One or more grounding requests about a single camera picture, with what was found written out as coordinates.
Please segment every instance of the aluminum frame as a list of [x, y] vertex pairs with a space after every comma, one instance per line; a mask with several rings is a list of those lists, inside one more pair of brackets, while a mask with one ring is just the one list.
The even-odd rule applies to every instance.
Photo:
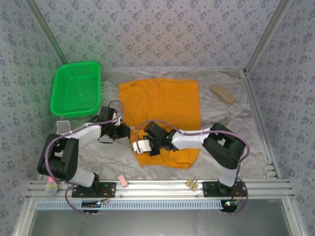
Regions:
[[54, 33], [48, 26], [43, 13], [41, 12], [40, 8], [38, 7], [35, 0], [24, 0], [26, 6], [28, 7], [31, 15], [33, 16], [34, 20], [38, 24], [40, 30], [42, 31], [43, 35], [45, 36], [47, 43], [51, 47], [53, 53], [55, 54], [56, 58], [58, 59], [60, 65], [67, 64], [68, 60], [65, 57], [59, 43], [57, 42]]
[[[128, 181], [129, 187], [124, 188], [116, 180], [101, 180], [102, 182], [116, 182], [117, 190], [114, 198], [115, 202], [146, 201], [146, 200], [189, 200], [194, 202], [204, 202], [205, 200], [218, 200], [229, 198], [204, 198], [202, 191], [202, 182], [214, 180], [198, 180], [198, 188], [195, 192], [189, 189], [185, 183], [186, 180], [131, 180]], [[263, 180], [245, 180], [249, 192], [249, 199], [282, 199], [286, 215], [295, 236], [306, 235], [305, 230], [299, 225], [299, 215], [296, 215], [297, 207], [294, 205], [294, 195], [292, 192], [290, 180], [288, 179], [263, 179]], [[37, 204], [41, 201], [55, 203], [64, 200], [64, 194], [67, 189], [66, 184], [59, 184], [57, 194], [49, 196], [44, 188], [46, 181], [30, 181], [26, 193], [26, 202], [23, 205], [21, 215], [18, 220], [14, 236], [27, 236], [31, 229], [32, 218]], [[70, 201], [92, 200], [93, 198], [72, 198], [71, 191], [68, 192]]]
[[[264, 127], [264, 122], [259, 110], [259, 106], [255, 95], [253, 94], [250, 79], [244, 75], [241, 70], [231, 70], [233, 74], [241, 75], [244, 81], [244, 88], [249, 96], [249, 104], [253, 112], [254, 122], [257, 128], [258, 136], [262, 142], [264, 155], [266, 158], [267, 178], [261, 180], [245, 180], [249, 191], [249, 199], [282, 199], [286, 216], [294, 236], [307, 235], [303, 224], [300, 212], [297, 207], [297, 202], [292, 192], [290, 180], [281, 179], [281, 173], [276, 162], [273, 150], [270, 148], [270, 140], [267, 131]], [[224, 198], [204, 198], [202, 192], [202, 182], [197, 182], [198, 188], [192, 192], [185, 186], [186, 180], [132, 180], [129, 181], [128, 189], [117, 184], [117, 192], [115, 201], [141, 201], [141, 200], [188, 200], [188, 201], [203, 201], [205, 199], [224, 199]], [[18, 223], [14, 232], [14, 236], [27, 236], [29, 234], [34, 212], [39, 201], [45, 200], [55, 202], [64, 200], [66, 184], [59, 185], [59, 191], [54, 196], [47, 196], [43, 191], [46, 181], [31, 181], [28, 185], [26, 193], [26, 201], [21, 210]]]

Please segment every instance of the orange towel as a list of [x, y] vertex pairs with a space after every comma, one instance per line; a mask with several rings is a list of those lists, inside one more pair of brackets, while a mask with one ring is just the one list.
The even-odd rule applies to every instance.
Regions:
[[[198, 83], [194, 80], [179, 79], [145, 79], [119, 85], [119, 99], [125, 106], [124, 122], [128, 126], [139, 125], [149, 119], [166, 121], [178, 129], [200, 129], [200, 105]], [[158, 123], [166, 130], [165, 124]], [[141, 127], [139, 139], [145, 135]], [[136, 130], [131, 132], [131, 143], [135, 142]], [[160, 155], [149, 156], [149, 153], [135, 157], [140, 165], [162, 165], [187, 169], [196, 160], [198, 149], [184, 149], [176, 152], [160, 150]]]

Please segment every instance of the pink eraser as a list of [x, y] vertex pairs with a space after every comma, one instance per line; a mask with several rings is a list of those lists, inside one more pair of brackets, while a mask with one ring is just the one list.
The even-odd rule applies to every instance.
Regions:
[[54, 183], [54, 182], [55, 182], [54, 179], [48, 176], [47, 183]]
[[124, 177], [124, 175], [121, 175], [121, 176], [118, 176], [118, 180], [120, 181], [120, 183], [122, 184], [122, 186], [124, 188], [127, 188], [128, 187], [128, 183]]

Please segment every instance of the purple cable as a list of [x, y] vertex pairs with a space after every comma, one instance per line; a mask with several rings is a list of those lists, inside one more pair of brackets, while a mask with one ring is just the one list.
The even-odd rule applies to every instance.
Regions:
[[65, 138], [65, 137], [69, 136], [69, 135], [76, 134], [76, 133], [80, 132], [81, 130], [83, 130], [83, 129], [85, 129], [85, 128], [88, 128], [88, 127], [91, 127], [91, 126], [96, 126], [96, 125], [108, 124], [108, 123], [110, 123], [110, 122], [113, 122], [113, 121], [115, 121], [115, 120], [118, 120], [118, 119], [123, 115], [125, 108], [124, 108], [123, 103], [122, 103], [121, 101], [119, 101], [119, 100], [113, 100], [113, 101], [109, 102], [108, 106], [109, 106], [110, 104], [112, 104], [113, 102], [118, 102], [118, 103], [120, 103], [120, 105], [122, 106], [122, 112], [121, 112], [116, 118], [111, 119], [111, 120], [108, 120], [108, 121], [104, 121], [104, 122], [91, 123], [91, 124], [88, 124], [88, 125], [79, 127], [79, 128], [75, 129], [75, 130], [72, 131], [72, 132], [63, 134], [63, 135], [61, 135], [61, 136], [59, 136], [59, 137], [53, 139], [53, 140], [48, 144], [48, 146], [47, 146], [47, 148], [46, 148], [46, 151], [45, 151], [45, 165], [46, 165], [46, 169], [47, 169], [47, 172], [48, 172], [49, 176], [50, 176], [51, 178], [53, 178], [55, 182], [58, 183], [58, 182], [60, 182], [60, 181], [59, 181], [59, 179], [57, 179], [57, 178], [54, 176], [54, 174], [52, 173], [52, 171], [51, 171], [51, 169], [50, 169], [50, 167], [49, 167], [49, 162], [48, 162], [48, 154], [49, 154], [50, 149], [51, 149], [52, 146], [54, 145], [54, 143], [57, 142], [57, 141], [60, 140], [60, 139], [63, 139], [63, 138]]
[[169, 124], [169, 123], [167, 123], [167, 122], [165, 122], [165, 121], [162, 121], [162, 120], [159, 120], [159, 119], [150, 119], [150, 120], [147, 120], [147, 121], [143, 122], [143, 123], [138, 127], [138, 129], [137, 129], [136, 145], [137, 145], [138, 150], [140, 150], [140, 147], [139, 147], [139, 144], [138, 144], [138, 134], [139, 134], [140, 128], [141, 128], [144, 124], [146, 124], [146, 123], [148, 123], [148, 122], [151, 122], [151, 121], [156, 121], [156, 122], [160, 122], [160, 123], [167, 124], [168, 126], [170, 126], [170, 127], [172, 127], [173, 129], [175, 129], [177, 132], [179, 132], [180, 134], [186, 135], [186, 136], [194, 136], [194, 135], [201, 135], [201, 134], [215, 134], [215, 133], [217, 133], [217, 134], [227, 134], [227, 135], [231, 135], [231, 136], [233, 136], [233, 137], [239, 139], [240, 141], [242, 141], [242, 142], [245, 144], [246, 148], [247, 148], [247, 152], [246, 152], [246, 154], [245, 154], [245, 155], [239, 160], [239, 162], [238, 162], [237, 171], [236, 171], [236, 178], [237, 178], [240, 182], [242, 182], [242, 184], [243, 184], [244, 187], [245, 187], [245, 191], [246, 191], [246, 202], [245, 202], [245, 204], [241, 207], [241, 209], [239, 209], [236, 213], [234, 213], [234, 215], [235, 215], [235, 214], [238, 214], [238, 213], [240, 213], [240, 212], [242, 212], [242, 211], [245, 209], [245, 207], [246, 207], [246, 205], [247, 205], [247, 203], [248, 203], [248, 189], [247, 189], [247, 187], [246, 187], [245, 182], [238, 178], [238, 174], [239, 174], [240, 169], [241, 169], [241, 163], [242, 163], [242, 161], [244, 161], [244, 160], [249, 156], [250, 151], [251, 151], [250, 144], [246, 141], [246, 139], [244, 139], [242, 136], [240, 136], [240, 135], [238, 135], [238, 134], [235, 134], [235, 133], [229, 132], [229, 131], [224, 131], [224, 130], [207, 130], [207, 131], [204, 131], [204, 132], [183, 133], [182, 131], [180, 131], [179, 129], [177, 129], [175, 126], [173, 126], [173, 125], [171, 125], [171, 124]]
[[84, 211], [75, 208], [75, 207], [72, 205], [72, 203], [69, 201], [68, 196], [67, 196], [69, 189], [72, 189], [72, 188], [71, 188], [71, 187], [68, 187], [67, 190], [65, 191], [65, 194], [64, 194], [65, 201], [68, 203], [68, 205], [69, 205], [75, 212], [77, 212], [77, 213], [79, 213], [79, 214], [82, 214], [82, 215], [88, 215], [88, 213], [86, 214]]

